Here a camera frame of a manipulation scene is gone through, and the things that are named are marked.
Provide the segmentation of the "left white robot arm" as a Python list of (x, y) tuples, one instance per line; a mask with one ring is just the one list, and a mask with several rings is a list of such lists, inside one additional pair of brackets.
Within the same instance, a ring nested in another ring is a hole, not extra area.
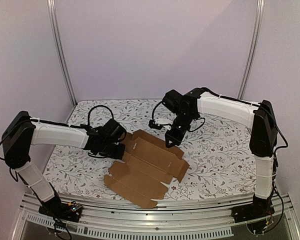
[(111, 118), (105, 125), (92, 127), (41, 120), (20, 111), (2, 134), (0, 148), (3, 156), (0, 160), (28, 185), (39, 200), (45, 203), (45, 209), (53, 216), (64, 213), (64, 205), (59, 202), (52, 185), (45, 179), (29, 155), (31, 146), (54, 145), (68, 146), (87, 151), (94, 158), (120, 160), (125, 152), (122, 143), (127, 131)]

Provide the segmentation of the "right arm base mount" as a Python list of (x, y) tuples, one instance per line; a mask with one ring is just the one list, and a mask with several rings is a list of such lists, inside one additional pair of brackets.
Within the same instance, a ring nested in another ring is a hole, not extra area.
[(231, 216), (235, 223), (263, 218), (274, 213), (275, 210), (270, 197), (262, 199), (255, 195), (252, 198), (252, 203), (235, 206), (231, 209)]

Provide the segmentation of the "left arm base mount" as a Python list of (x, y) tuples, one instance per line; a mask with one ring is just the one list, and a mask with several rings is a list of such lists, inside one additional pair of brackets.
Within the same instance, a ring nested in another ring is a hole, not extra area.
[(42, 215), (50, 216), (55, 219), (78, 223), (83, 211), (83, 205), (71, 201), (64, 203), (61, 201), (57, 192), (54, 192), (52, 199), (44, 202), (40, 201), (38, 212)]

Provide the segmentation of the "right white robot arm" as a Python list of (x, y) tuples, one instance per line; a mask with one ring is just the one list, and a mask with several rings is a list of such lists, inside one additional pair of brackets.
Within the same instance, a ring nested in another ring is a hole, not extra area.
[(273, 192), (275, 146), (277, 144), (277, 123), (272, 105), (263, 100), (260, 103), (247, 102), (216, 94), (206, 87), (194, 88), (186, 94), (170, 90), (162, 104), (175, 114), (170, 129), (165, 133), (167, 148), (179, 146), (191, 123), (208, 114), (219, 116), (244, 125), (251, 131), (249, 148), (256, 164), (256, 185), (254, 195), (259, 198), (249, 206), (252, 218), (259, 218), (268, 210), (264, 200)]

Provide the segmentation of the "brown cardboard box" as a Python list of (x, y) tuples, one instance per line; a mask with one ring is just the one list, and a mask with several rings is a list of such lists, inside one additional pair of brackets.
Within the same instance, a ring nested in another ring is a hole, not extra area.
[(141, 129), (128, 133), (122, 161), (114, 161), (104, 176), (113, 192), (138, 205), (153, 209), (168, 191), (172, 179), (181, 182), (189, 168), (184, 152)]

